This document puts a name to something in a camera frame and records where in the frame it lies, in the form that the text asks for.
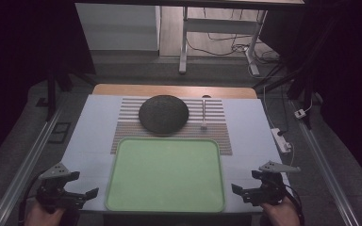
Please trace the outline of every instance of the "hand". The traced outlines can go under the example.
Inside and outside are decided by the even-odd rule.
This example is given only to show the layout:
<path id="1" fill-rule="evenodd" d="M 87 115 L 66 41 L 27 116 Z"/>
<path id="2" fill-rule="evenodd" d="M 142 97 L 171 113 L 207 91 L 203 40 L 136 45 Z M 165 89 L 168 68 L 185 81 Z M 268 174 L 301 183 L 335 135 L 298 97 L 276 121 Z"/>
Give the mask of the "hand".
<path id="1" fill-rule="evenodd" d="M 55 213 L 46 212 L 39 202 L 35 201 L 25 220 L 25 226 L 58 226 L 65 209 L 57 209 Z"/>
<path id="2" fill-rule="evenodd" d="M 299 226 L 299 218 L 292 201 L 285 197 L 278 205 L 261 203 L 273 226 Z"/>

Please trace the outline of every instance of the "tray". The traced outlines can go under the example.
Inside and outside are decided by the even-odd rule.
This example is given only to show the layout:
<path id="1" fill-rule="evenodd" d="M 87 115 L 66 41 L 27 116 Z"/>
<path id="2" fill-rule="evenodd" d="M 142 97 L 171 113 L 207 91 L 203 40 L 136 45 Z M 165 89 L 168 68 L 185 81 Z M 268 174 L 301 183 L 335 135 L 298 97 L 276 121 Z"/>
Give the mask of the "tray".
<path id="1" fill-rule="evenodd" d="M 221 212 L 219 147 L 211 139 L 128 137 L 108 184 L 112 211 Z"/>

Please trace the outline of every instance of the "desk leg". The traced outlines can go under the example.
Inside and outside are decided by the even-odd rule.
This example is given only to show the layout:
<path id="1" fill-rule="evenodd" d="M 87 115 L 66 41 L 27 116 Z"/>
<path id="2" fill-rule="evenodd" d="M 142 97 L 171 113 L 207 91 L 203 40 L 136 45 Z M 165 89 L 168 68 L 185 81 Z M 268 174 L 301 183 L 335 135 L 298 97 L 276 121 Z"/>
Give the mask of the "desk leg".
<path id="1" fill-rule="evenodd" d="M 258 76 L 260 73 L 258 72 L 257 66 L 255 64 L 255 58 L 254 58 L 254 50 L 255 50 L 255 44 L 258 39 L 258 35 L 260 34 L 261 26 L 264 22 L 264 17 L 266 16 L 267 10 L 260 11 L 260 15 L 258 17 L 258 21 L 255 28 L 255 33 L 252 36 L 251 45 L 249 46 L 249 49 L 245 51 L 245 56 L 248 59 L 249 68 L 252 71 L 253 76 Z"/>
<path id="2" fill-rule="evenodd" d="M 179 73 L 184 74 L 187 71 L 187 26 L 188 26 L 188 8 L 183 8 L 184 18 L 182 27 L 182 44 L 180 55 Z"/>

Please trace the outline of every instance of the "wall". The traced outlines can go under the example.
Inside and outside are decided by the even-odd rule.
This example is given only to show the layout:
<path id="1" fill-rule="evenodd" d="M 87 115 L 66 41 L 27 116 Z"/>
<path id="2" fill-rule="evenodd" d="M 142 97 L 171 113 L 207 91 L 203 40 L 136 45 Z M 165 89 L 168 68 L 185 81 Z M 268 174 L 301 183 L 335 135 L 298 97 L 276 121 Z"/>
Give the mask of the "wall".
<path id="1" fill-rule="evenodd" d="M 158 50 L 159 7 L 76 4 L 76 8 L 91 50 Z"/>

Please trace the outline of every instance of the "black round plate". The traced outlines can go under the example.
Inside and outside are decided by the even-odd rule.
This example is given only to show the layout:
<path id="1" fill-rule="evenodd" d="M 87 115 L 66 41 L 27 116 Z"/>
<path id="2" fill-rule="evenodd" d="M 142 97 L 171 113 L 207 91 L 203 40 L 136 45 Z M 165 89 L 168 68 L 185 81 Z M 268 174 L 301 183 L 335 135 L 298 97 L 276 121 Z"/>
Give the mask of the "black round plate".
<path id="1" fill-rule="evenodd" d="M 187 105 L 174 96 L 158 95 L 146 100 L 140 107 L 140 123 L 147 130 L 169 134 L 180 130 L 189 117 Z"/>

